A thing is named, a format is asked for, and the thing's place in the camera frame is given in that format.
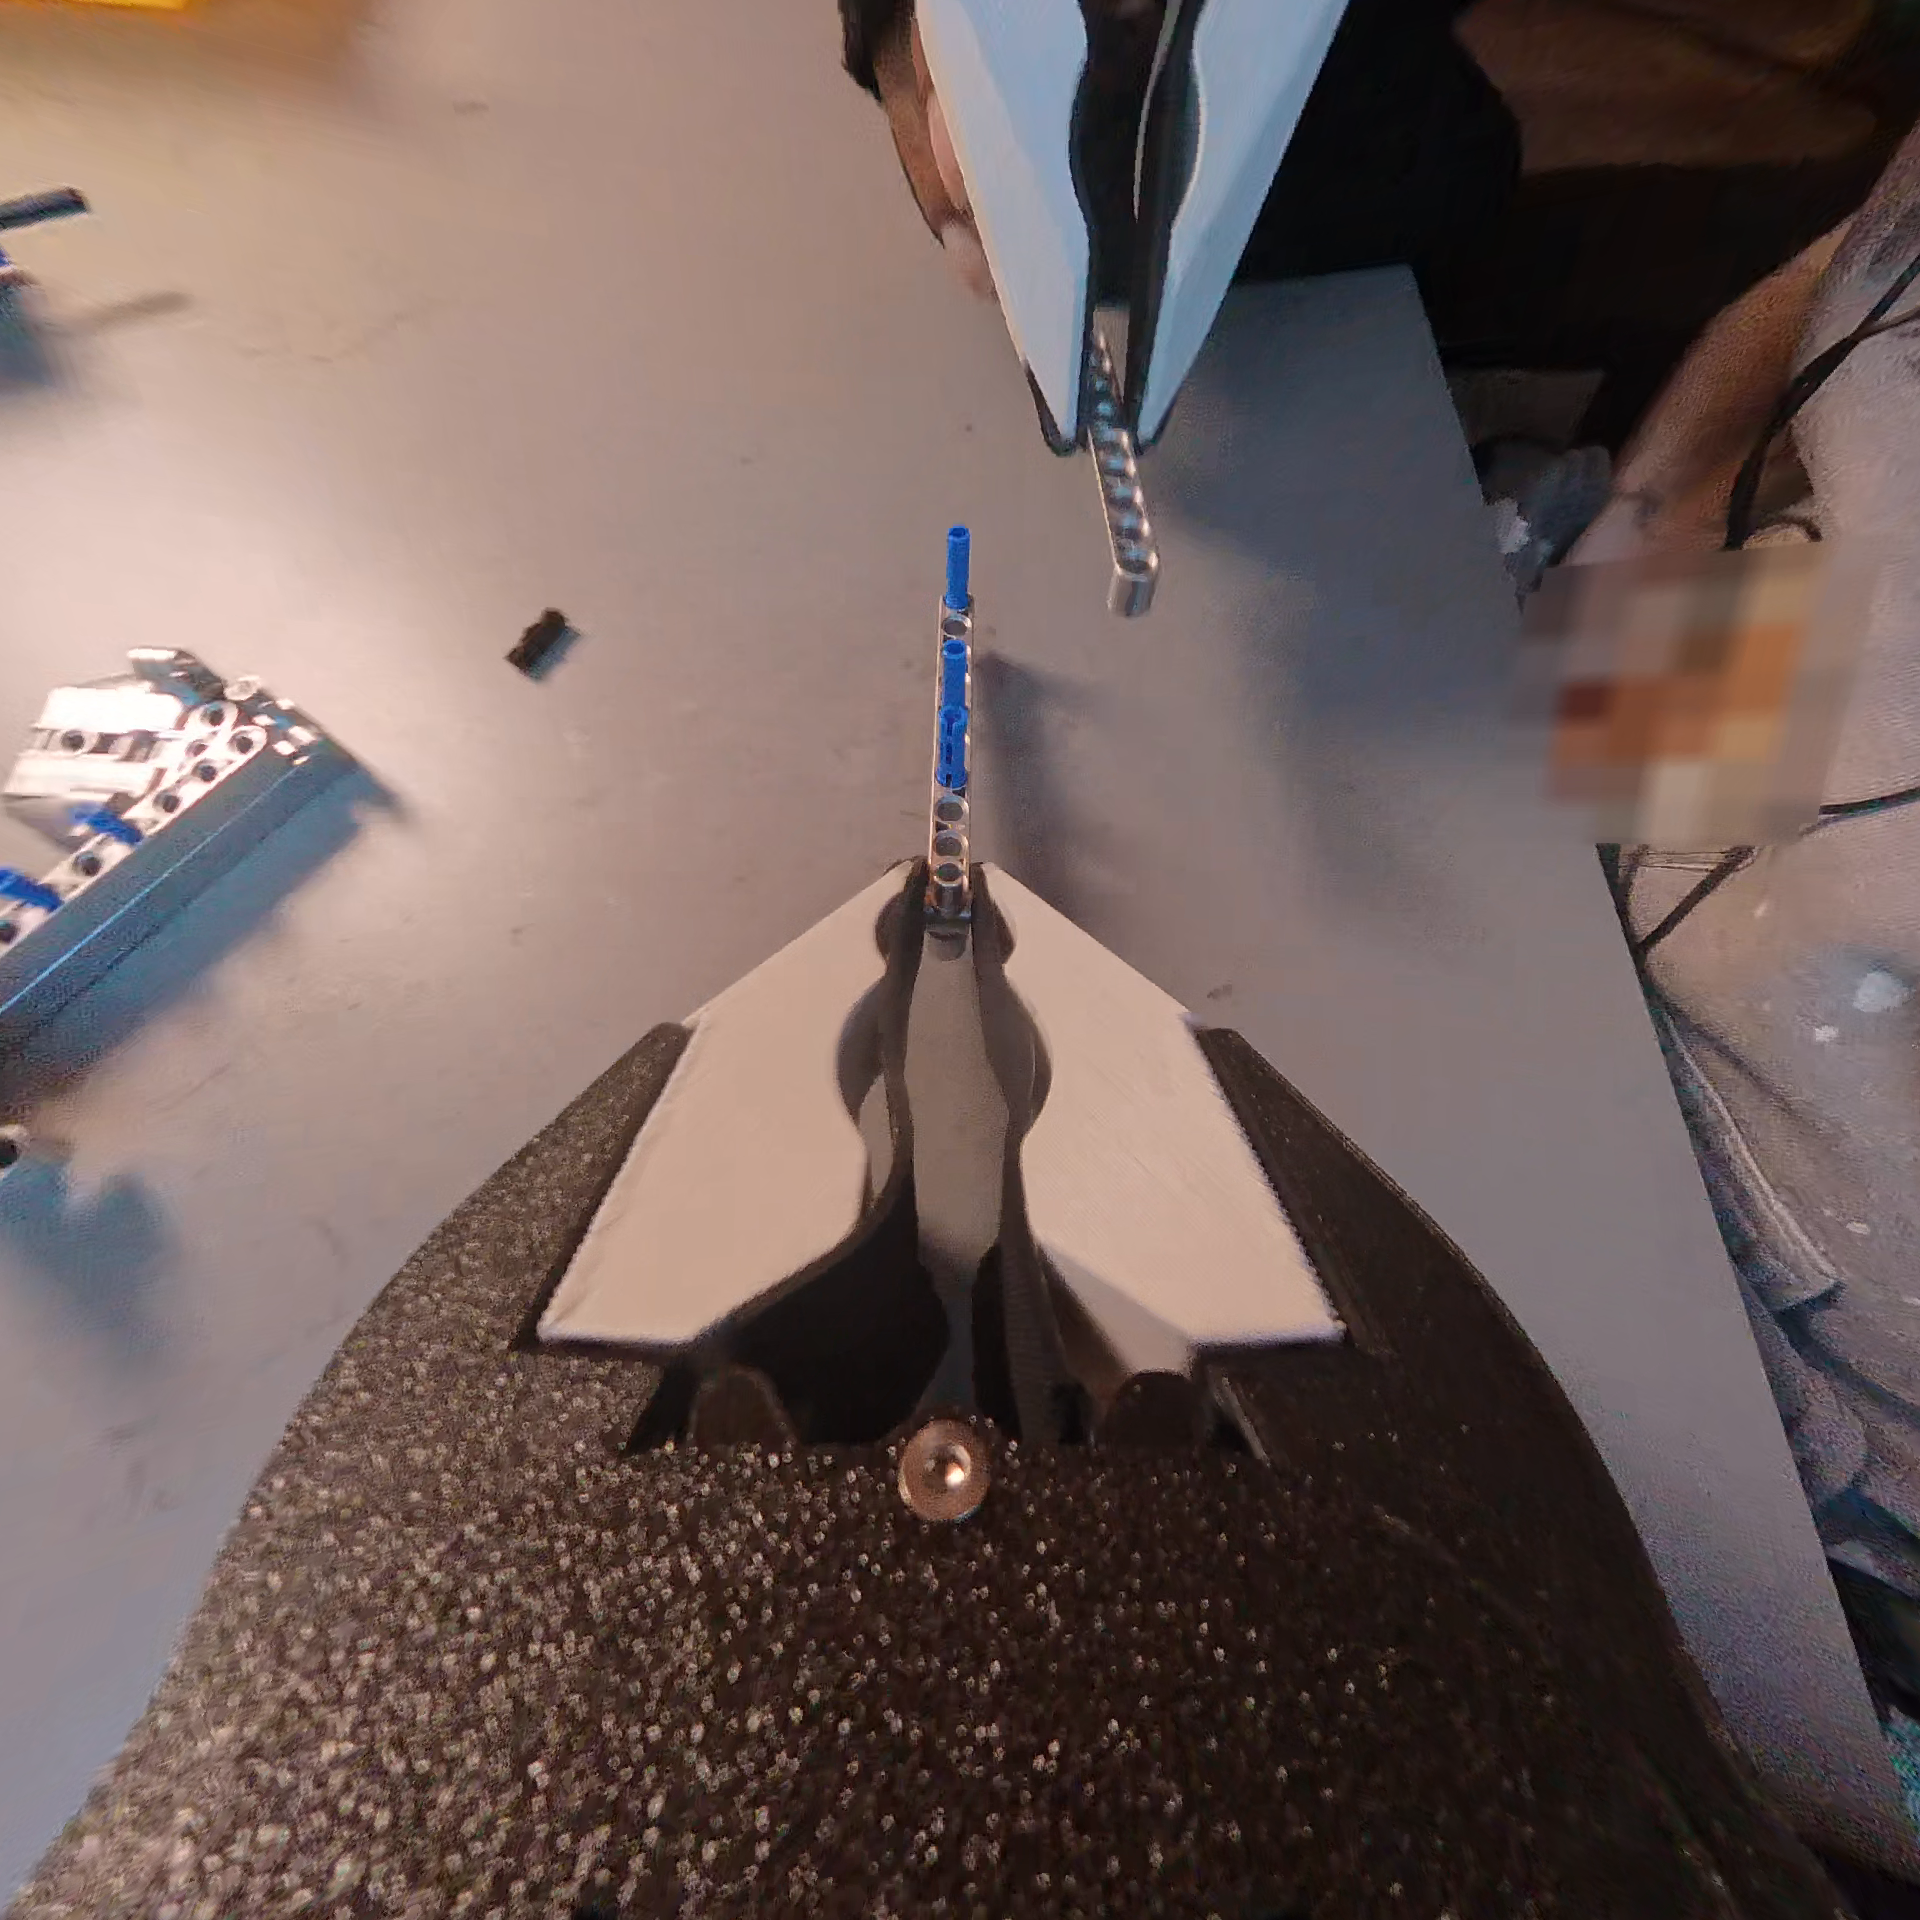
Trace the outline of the grey holed beam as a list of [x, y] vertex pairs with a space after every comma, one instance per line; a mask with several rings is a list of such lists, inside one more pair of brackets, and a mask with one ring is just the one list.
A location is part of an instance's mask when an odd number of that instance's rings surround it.
[[935, 664], [925, 919], [940, 956], [965, 956], [975, 936], [975, 536], [966, 524], [946, 533]]

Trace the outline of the grey desk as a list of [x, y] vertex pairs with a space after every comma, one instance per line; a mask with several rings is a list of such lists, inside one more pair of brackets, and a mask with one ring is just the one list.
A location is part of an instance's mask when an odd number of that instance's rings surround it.
[[[137, 643], [384, 787], [3, 1068], [3, 1891], [306, 1391], [635, 1037], [925, 838], [940, 547], [1036, 709], [982, 848], [1207, 996], [1474, 1258], [1790, 1811], [1900, 1795], [1397, 275], [1222, 321], [1106, 613], [1084, 463], [908, 204], [831, 3], [3, 8], [43, 372], [3, 392], [3, 748]], [[515, 639], [578, 639], [532, 681]]]

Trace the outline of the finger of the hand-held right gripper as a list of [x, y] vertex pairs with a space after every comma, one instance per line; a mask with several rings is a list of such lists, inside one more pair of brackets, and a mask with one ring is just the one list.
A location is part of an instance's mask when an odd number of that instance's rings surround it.
[[1084, 8], [918, 3], [918, 28], [1043, 441], [1077, 450], [1095, 312], [1074, 156], [1090, 70]]
[[1168, 3], [1135, 159], [1131, 430], [1163, 430], [1346, 3]]

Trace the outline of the person's right hand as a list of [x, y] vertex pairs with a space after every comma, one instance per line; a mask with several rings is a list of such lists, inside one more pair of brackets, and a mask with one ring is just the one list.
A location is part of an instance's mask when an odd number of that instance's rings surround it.
[[898, 61], [879, 80], [898, 156], [928, 231], [940, 245], [946, 266], [961, 276], [966, 295], [995, 305], [995, 271], [975, 223], [975, 204], [965, 170], [957, 168], [957, 151], [946, 133], [940, 98], [919, 78], [913, 61]]

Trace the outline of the long grey beam panel assembly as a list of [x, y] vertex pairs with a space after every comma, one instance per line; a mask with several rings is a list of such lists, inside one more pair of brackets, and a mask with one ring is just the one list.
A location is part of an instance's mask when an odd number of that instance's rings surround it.
[[230, 732], [220, 769], [201, 761], [145, 817], [85, 813], [97, 832], [69, 845], [37, 832], [55, 854], [42, 870], [3, 862], [8, 1059], [279, 830], [321, 803], [340, 799], [355, 809], [388, 799], [372, 769], [313, 713], [253, 676], [223, 678], [246, 698], [247, 722]]

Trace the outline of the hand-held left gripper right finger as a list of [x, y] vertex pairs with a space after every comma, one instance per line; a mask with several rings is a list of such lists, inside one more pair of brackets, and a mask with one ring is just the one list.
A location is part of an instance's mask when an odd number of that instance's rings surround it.
[[1021, 1438], [1089, 1430], [1139, 1379], [1346, 1338], [1187, 1006], [1000, 865], [978, 870], [978, 1010]]

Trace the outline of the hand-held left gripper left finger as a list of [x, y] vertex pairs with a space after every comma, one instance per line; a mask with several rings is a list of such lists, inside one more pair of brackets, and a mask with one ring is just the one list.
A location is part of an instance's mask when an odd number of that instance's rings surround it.
[[928, 862], [901, 859], [684, 1025], [537, 1317], [559, 1351], [690, 1357], [877, 1223], [913, 1172], [908, 1025]]

